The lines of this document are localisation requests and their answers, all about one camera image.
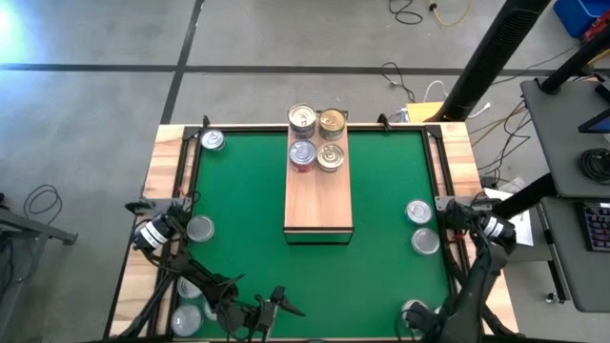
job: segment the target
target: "concrete floor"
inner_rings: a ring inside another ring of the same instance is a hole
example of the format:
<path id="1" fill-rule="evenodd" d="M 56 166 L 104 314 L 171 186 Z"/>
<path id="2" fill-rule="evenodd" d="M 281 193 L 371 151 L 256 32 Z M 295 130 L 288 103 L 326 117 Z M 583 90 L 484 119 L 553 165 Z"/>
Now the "concrete floor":
<path id="1" fill-rule="evenodd" d="M 477 1 L 463 23 L 443 28 L 422 0 L 411 7 L 424 17 L 417 26 L 396 22 L 384 0 L 208 0 L 188 62 L 378 67 L 395 61 L 409 68 L 463 68 L 502 3 Z M 0 63 L 175 65 L 193 5 L 194 0 L 0 0 Z M 439 8 L 451 21 L 465 5 L 455 0 Z M 576 45 L 549 7 L 506 68 L 525 69 Z M 567 57 L 538 68 L 555 68 Z M 9 175 L 0 180 L 0 190 L 20 212 L 37 185 L 54 184 L 64 199 L 55 224 L 79 233 L 71 248 L 48 245 L 16 339 L 101 337 L 132 224 L 123 204 L 139 194 L 172 77 L 170 72 L 0 71 L 0 174 Z M 406 75 L 405 83 L 421 101 L 437 79 L 449 91 L 457 77 Z M 525 79 L 488 90 L 479 107 L 491 102 L 492 108 L 469 120 L 469 130 L 508 114 Z M 442 100 L 437 85 L 427 100 Z M 300 101 L 341 107 L 355 121 L 373 121 L 407 99 L 380 75 L 188 73 L 171 122 L 199 123 L 203 114 L 215 123 L 281 122 L 286 108 Z M 502 178 L 531 182 L 547 167 L 531 124 L 523 132 L 532 139 L 505 159 Z M 478 164 L 492 161 L 505 139 L 496 130 L 475 146 Z M 610 338 L 608 315 L 543 302 L 552 288 L 544 265 L 515 264 L 505 272 L 525 334 Z M 575 330 L 578 324 L 582 327 Z"/>

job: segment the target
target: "blue bin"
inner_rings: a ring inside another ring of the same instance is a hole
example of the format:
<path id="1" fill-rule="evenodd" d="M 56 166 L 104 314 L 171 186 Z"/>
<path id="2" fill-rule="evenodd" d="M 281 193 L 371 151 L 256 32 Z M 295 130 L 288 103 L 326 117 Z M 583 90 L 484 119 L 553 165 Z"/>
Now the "blue bin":
<path id="1" fill-rule="evenodd" d="M 572 37 L 580 37 L 610 9 L 610 0 L 557 0 L 553 10 Z"/>

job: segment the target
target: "keyboard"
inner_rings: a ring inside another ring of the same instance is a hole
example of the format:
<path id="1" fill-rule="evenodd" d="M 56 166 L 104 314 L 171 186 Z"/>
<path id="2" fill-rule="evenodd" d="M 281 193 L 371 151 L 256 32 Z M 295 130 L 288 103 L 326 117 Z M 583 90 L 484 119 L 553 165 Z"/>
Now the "keyboard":
<path id="1" fill-rule="evenodd" d="M 610 203 L 577 203 L 580 228 L 587 249 L 610 252 Z"/>

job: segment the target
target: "black pole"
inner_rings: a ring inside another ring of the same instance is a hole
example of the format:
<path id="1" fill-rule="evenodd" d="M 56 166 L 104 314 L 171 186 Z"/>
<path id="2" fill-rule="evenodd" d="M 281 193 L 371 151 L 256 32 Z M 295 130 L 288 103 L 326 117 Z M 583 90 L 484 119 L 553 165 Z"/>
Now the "black pole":
<path id="1" fill-rule="evenodd" d="M 610 46 L 610 26 L 603 29 L 593 39 L 570 57 L 559 69 L 551 74 L 542 84 L 540 89 L 547 94 L 556 94 L 559 87 L 568 78 L 578 73 L 589 61 Z"/>
<path id="2" fill-rule="evenodd" d="M 427 121 L 466 120 L 549 2 L 506 1 L 442 108 Z"/>

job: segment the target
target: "can lid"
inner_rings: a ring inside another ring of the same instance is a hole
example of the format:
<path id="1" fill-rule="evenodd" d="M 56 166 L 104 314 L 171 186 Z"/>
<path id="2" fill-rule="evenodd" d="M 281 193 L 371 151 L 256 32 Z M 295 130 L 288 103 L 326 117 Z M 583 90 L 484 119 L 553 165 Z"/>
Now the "can lid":
<path id="1" fill-rule="evenodd" d="M 214 235 L 214 222 L 205 215 L 193 217 L 187 224 L 187 235 L 195 242 L 206 242 Z"/>
<path id="2" fill-rule="evenodd" d="M 417 229 L 411 237 L 411 244 L 416 252 L 425 255 L 437 252 L 440 247 L 437 234 L 428 228 Z"/>
<path id="3" fill-rule="evenodd" d="M 337 109 L 327 109 L 320 114 L 320 126 L 327 131 L 339 131 L 345 126 L 345 115 Z"/>
<path id="4" fill-rule="evenodd" d="M 426 224 L 432 219 L 432 209 L 423 200 L 413 200 L 407 204 L 406 209 L 409 219 L 413 220 L 417 224 Z"/>
<path id="5" fill-rule="evenodd" d="M 206 149 L 216 149 L 225 141 L 225 136 L 219 130 L 207 130 L 201 136 L 201 145 Z"/>
<path id="6" fill-rule="evenodd" d="M 289 155 L 296 164 L 310 164 L 315 160 L 315 145 L 305 139 L 297 140 L 290 146 Z"/>
<path id="7" fill-rule="evenodd" d="M 195 305 L 182 305 L 172 314 L 172 330 L 180 336 L 196 333 L 203 323 L 201 311 Z"/>
<path id="8" fill-rule="evenodd" d="M 325 144 L 317 150 L 317 162 L 326 168 L 337 168 L 343 163 L 343 149 L 337 144 Z"/>
<path id="9" fill-rule="evenodd" d="M 288 110 L 291 124 L 300 128 L 308 127 L 315 122 L 316 114 L 313 107 L 307 104 L 296 104 Z"/>
<path id="10" fill-rule="evenodd" d="M 178 294 L 185 299 L 195 299 L 201 295 L 201 290 L 193 284 L 193 282 L 187 280 L 184 276 L 178 278 L 177 284 Z"/>

